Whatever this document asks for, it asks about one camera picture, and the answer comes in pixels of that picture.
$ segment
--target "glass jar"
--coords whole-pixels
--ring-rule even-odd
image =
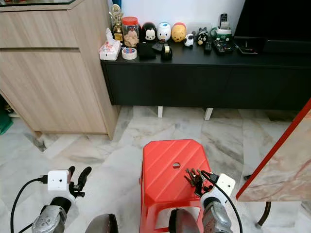
[[[136,17],[124,17],[123,23],[123,40],[128,47],[136,47],[139,42],[138,20]]]

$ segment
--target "cabinet leg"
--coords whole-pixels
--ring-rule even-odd
[[[42,132],[41,131],[34,131],[34,136],[36,139],[39,139],[42,136]]]
[[[157,117],[162,118],[163,116],[163,106],[158,106],[157,107]]]
[[[213,108],[207,108],[204,115],[204,120],[209,120],[212,115]]]

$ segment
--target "cow figurine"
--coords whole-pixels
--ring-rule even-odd
[[[194,35],[195,35],[195,31],[186,35],[185,39],[183,39],[185,46],[190,47],[190,48],[193,47]]]

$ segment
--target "panda figurine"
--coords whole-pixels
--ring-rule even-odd
[[[192,48],[193,47],[193,43],[194,43],[194,35],[195,35],[195,31],[189,33],[186,35],[185,39],[183,39],[184,45],[187,47]]]
[[[207,27],[199,28],[199,32],[197,34],[198,45],[206,43],[207,40],[208,40]]]
[[[198,45],[205,44],[208,41],[208,32],[199,34],[198,36]]]

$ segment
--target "wooden cabinet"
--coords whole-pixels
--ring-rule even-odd
[[[67,11],[0,13],[0,48],[77,48]]]
[[[81,54],[1,53],[1,88],[35,131],[107,133]]]
[[[33,131],[107,133],[118,119],[98,50],[102,0],[0,7],[0,93]]]

